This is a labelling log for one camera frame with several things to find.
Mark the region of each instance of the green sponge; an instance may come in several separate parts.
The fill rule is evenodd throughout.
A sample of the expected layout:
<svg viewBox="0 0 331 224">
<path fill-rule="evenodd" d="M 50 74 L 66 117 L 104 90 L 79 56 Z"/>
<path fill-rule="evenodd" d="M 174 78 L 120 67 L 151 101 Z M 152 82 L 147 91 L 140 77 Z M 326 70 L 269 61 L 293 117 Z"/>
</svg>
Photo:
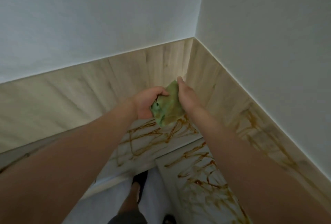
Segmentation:
<svg viewBox="0 0 331 224">
<path fill-rule="evenodd" d="M 169 96 L 159 95 L 151 106 L 155 121 L 160 127 L 175 122 L 185 114 L 178 99 L 177 81 L 173 81 L 165 89 L 169 93 Z"/>
</svg>

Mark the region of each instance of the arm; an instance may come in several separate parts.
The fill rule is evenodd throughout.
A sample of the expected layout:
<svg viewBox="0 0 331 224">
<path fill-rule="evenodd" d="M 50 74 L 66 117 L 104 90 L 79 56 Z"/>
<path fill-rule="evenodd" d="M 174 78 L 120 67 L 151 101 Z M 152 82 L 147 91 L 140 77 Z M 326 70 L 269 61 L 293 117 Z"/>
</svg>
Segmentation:
<svg viewBox="0 0 331 224">
<path fill-rule="evenodd" d="M 112 111 L 18 162 L 0 175 L 0 223 L 61 223 L 136 119 L 163 87 L 142 91 Z"/>
<path fill-rule="evenodd" d="M 180 77 L 178 84 L 183 108 L 254 223 L 331 223 L 329 213 L 295 179 L 213 118 Z"/>
</svg>

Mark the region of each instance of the foot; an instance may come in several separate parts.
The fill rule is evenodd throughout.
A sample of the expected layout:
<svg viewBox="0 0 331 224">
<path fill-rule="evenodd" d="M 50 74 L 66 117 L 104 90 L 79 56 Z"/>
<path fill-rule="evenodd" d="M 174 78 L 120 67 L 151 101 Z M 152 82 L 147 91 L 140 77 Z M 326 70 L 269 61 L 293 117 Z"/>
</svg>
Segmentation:
<svg viewBox="0 0 331 224">
<path fill-rule="evenodd" d="M 143 194 L 143 190 L 144 190 L 144 186 L 147 180 L 147 175 L 148 175 L 148 171 L 142 172 L 140 174 L 137 174 L 136 176 L 133 177 L 132 180 L 132 185 L 134 183 L 138 183 L 140 185 L 140 189 L 139 189 L 139 198 L 137 203 L 139 204 L 140 200 L 141 200 L 141 196 Z"/>
<path fill-rule="evenodd" d="M 175 217 L 173 217 L 171 214 L 167 214 L 164 219 L 162 224 L 177 224 Z"/>
</svg>

